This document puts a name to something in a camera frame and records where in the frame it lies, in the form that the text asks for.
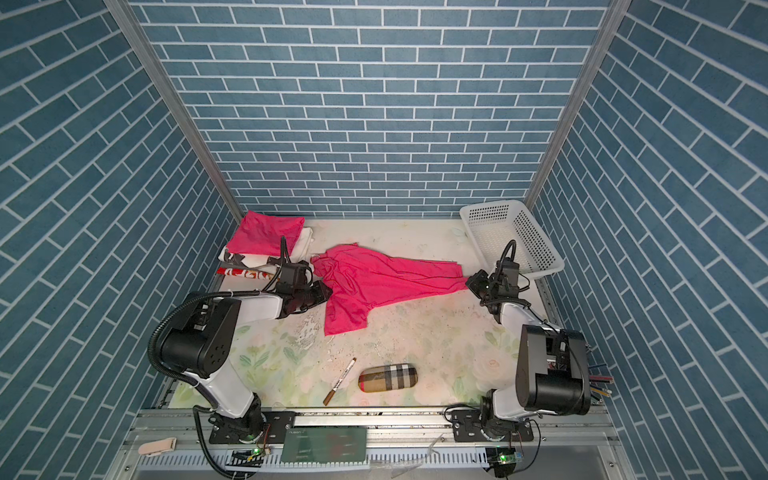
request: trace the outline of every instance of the table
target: table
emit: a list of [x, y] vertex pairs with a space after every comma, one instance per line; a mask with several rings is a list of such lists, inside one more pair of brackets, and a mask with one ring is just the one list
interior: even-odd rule
[[[307, 220], [313, 228], [310, 254], [355, 243], [391, 257], [452, 260], [465, 276], [480, 267], [460, 220]], [[259, 288], [263, 280], [226, 276], [221, 290]], [[521, 297], [545, 314], [535, 283]], [[251, 323], [237, 329], [230, 361], [240, 378], [273, 408], [321, 406], [352, 357], [357, 363], [331, 406], [438, 406], [477, 402], [490, 388], [514, 383], [519, 333], [498, 325], [468, 290], [374, 309], [368, 327], [323, 335], [325, 306], [301, 315]], [[364, 369], [409, 362], [419, 381], [411, 389], [364, 393]], [[204, 400], [181, 383], [170, 408]]]

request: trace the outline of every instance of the folded clothes stack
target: folded clothes stack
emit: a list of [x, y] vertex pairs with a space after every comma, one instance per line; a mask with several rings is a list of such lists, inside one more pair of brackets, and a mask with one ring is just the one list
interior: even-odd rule
[[280, 256], [280, 238], [285, 237], [290, 260], [304, 259], [312, 243], [312, 229], [303, 217], [270, 217], [248, 212], [232, 240], [221, 250], [219, 260], [242, 268], [259, 268], [269, 257]]

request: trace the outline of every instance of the pen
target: pen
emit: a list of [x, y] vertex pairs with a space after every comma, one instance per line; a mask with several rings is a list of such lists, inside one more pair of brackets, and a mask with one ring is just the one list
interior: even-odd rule
[[326, 395], [326, 399], [323, 400], [323, 405], [328, 406], [328, 402], [331, 401], [331, 399], [333, 398], [333, 394], [336, 393], [336, 390], [339, 389], [339, 387], [341, 386], [341, 382], [344, 381], [344, 379], [346, 378], [347, 373], [349, 373], [349, 371], [352, 369], [353, 365], [355, 365], [356, 361], [357, 361], [356, 357], [352, 358], [352, 361], [349, 362], [348, 366], [346, 366], [346, 370], [344, 370], [344, 373], [341, 374], [339, 379], [336, 381], [336, 384], [333, 386], [331, 391], [328, 392], [328, 395]]

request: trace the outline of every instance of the laundry basket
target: laundry basket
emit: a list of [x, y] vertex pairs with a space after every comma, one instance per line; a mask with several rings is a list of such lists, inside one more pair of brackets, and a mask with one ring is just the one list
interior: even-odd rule
[[517, 200], [500, 200], [486, 204], [467, 205], [459, 211], [480, 263], [488, 273], [509, 240], [518, 242], [515, 262], [520, 273], [535, 280], [565, 268], [563, 257], [541, 229], [531, 212]]

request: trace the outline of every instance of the floral tablecloth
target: floral tablecloth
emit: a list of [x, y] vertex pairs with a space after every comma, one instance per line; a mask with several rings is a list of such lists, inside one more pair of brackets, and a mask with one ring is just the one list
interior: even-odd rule
[[[519, 332], [498, 325], [467, 290], [373, 310], [368, 327], [324, 336], [325, 306], [237, 329], [230, 361], [267, 407], [322, 406], [330, 386], [353, 357], [357, 362], [329, 406], [437, 406], [477, 402], [490, 388], [515, 382]], [[410, 389], [364, 393], [364, 369], [411, 363], [419, 381]], [[181, 383], [171, 408], [204, 404]]]

